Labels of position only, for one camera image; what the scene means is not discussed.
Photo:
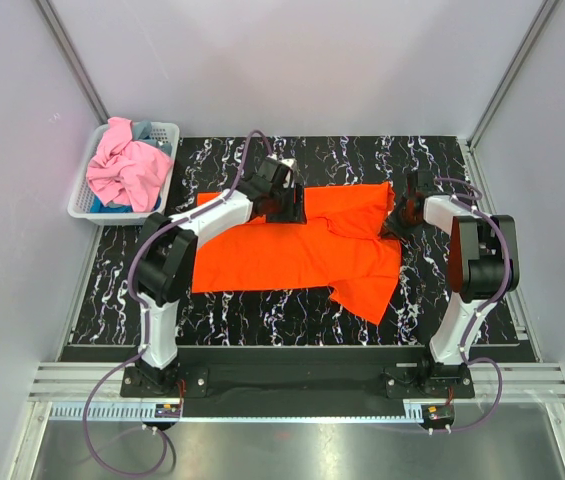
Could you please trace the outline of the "orange t shirt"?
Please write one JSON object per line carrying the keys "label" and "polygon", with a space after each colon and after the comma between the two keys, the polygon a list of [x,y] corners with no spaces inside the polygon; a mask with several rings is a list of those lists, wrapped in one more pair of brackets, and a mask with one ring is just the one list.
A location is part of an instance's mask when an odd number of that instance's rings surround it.
{"label": "orange t shirt", "polygon": [[332,301],[378,325],[400,275],[399,242],[380,236],[394,200],[388,182],[309,187],[306,223],[258,218],[202,246],[192,289],[211,293],[328,287]]}

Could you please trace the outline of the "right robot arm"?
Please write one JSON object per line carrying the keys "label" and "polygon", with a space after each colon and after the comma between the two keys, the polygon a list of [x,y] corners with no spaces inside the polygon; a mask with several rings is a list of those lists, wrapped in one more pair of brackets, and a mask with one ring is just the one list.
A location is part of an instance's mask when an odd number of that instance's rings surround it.
{"label": "right robot arm", "polygon": [[450,237],[448,306],[416,364],[384,370],[387,396],[392,399],[474,395],[470,348],[487,315],[519,283],[515,221],[481,211],[482,197],[466,181],[415,170],[384,221],[381,233],[386,239],[406,242],[425,226]]}

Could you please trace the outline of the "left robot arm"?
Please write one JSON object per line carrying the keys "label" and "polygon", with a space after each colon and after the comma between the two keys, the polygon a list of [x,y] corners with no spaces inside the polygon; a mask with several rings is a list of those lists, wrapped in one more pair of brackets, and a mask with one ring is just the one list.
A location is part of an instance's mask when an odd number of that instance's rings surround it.
{"label": "left robot arm", "polygon": [[141,341],[134,367],[142,389],[165,396],[183,386],[175,330],[181,300],[193,284],[198,250],[260,217],[268,223],[306,222],[295,159],[270,155],[212,200],[182,214],[146,219],[128,280],[129,292],[140,305]]}

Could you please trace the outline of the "grey t shirt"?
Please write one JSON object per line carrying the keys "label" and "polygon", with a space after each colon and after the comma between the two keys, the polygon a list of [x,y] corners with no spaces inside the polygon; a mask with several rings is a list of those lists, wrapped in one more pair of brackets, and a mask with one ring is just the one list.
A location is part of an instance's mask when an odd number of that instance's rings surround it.
{"label": "grey t shirt", "polygon": [[133,141],[145,141],[151,139],[152,122],[143,120],[132,124],[131,133]]}

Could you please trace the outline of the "pink t shirt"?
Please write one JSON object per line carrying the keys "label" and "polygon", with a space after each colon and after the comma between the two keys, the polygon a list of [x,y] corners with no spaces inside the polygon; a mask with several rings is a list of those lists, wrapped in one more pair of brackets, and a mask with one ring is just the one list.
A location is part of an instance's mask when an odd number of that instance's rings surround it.
{"label": "pink t shirt", "polygon": [[174,161],[149,137],[149,122],[108,119],[107,128],[89,160],[85,178],[100,203],[152,211]]}

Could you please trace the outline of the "blue t shirt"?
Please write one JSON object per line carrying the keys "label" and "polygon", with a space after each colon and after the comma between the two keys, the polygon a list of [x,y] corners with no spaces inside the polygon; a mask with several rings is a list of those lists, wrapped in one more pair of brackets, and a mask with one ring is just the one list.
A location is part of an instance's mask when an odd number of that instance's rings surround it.
{"label": "blue t shirt", "polygon": [[133,214],[156,210],[173,166],[171,153],[172,144],[167,141],[103,136],[86,171],[87,184],[94,194],[89,212]]}

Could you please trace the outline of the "white plastic basket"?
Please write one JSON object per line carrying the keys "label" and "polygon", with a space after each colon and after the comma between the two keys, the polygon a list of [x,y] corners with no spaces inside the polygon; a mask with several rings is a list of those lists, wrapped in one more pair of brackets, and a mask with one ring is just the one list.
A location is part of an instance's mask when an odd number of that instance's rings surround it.
{"label": "white plastic basket", "polygon": [[68,214],[100,226],[131,226],[162,213],[178,142],[173,123],[111,117],[85,148]]}

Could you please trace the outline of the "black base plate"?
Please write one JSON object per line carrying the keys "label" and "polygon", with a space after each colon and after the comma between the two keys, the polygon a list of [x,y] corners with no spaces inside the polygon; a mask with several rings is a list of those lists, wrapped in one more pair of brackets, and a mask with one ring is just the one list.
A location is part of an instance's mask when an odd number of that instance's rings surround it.
{"label": "black base plate", "polygon": [[467,366],[422,347],[182,347],[164,373],[129,366],[124,397],[182,400],[187,420],[351,421],[399,415],[405,400],[472,399]]}

